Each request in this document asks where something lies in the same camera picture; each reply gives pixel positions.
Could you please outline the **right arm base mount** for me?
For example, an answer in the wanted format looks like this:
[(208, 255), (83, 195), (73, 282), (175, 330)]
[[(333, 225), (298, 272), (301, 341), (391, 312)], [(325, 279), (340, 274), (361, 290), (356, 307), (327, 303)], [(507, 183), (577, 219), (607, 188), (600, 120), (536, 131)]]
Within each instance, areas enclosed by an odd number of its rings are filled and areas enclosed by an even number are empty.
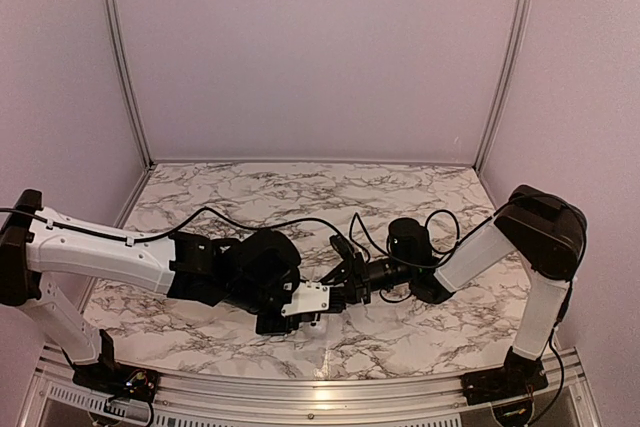
[(500, 367), (473, 371), (461, 376), (463, 395), (469, 405), (531, 395), (549, 386), (541, 355), (523, 357), (510, 347)]

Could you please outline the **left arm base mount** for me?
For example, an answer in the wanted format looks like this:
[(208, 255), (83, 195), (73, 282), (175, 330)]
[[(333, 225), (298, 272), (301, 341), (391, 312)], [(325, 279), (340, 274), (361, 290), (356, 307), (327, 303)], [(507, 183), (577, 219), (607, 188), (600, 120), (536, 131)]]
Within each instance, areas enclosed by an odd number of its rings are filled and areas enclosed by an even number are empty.
[(73, 382), (82, 387), (109, 394), (113, 399), (133, 399), (152, 403), (159, 381), (159, 372), (115, 360), (114, 342), (104, 330), (99, 330), (101, 351), (93, 363), (71, 363)]

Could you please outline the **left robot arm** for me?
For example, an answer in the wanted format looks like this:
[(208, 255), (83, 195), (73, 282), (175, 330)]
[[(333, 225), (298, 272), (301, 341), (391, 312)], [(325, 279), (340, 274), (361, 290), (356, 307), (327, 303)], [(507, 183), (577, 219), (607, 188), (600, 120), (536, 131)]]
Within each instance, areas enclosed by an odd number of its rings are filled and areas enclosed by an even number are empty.
[(229, 303), (284, 335), (329, 307), (330, 289), (303, 281), (301, 257), (283, 233), (258, 229), (244, 239), (181, 230), (143, 234), (77, 222), (26, 190), (2, 208), (1, 302), (16, 307), (54, 340), (74, 366), (106, 392), (125, 385), (111, 342), (59, 292), (56, 273), (80, 274), (208, 306)]

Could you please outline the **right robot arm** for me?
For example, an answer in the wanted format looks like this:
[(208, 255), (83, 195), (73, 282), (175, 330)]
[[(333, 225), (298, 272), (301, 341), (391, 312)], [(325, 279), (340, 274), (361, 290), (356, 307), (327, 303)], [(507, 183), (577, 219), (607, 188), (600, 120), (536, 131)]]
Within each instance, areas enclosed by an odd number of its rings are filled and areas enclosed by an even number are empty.
[(375, 291), (400, 284), (427, 304), (442, 304), (493, 267), (509, 266), (526, 287), (522, 317), (495, 385), (515, 395), (534, 378), (538, 362), (562, 322), (574, 277), (587, 250), (585, 214), (560, 197), (528, 185), (446, 251), (436, 250), (427, 223), (410, 217), (388, 226), (381, 258), (369, 260), (353, 240), (331, 239), (341, 263), (321, 282), (341, 288), (344, 303), (366, 303)]

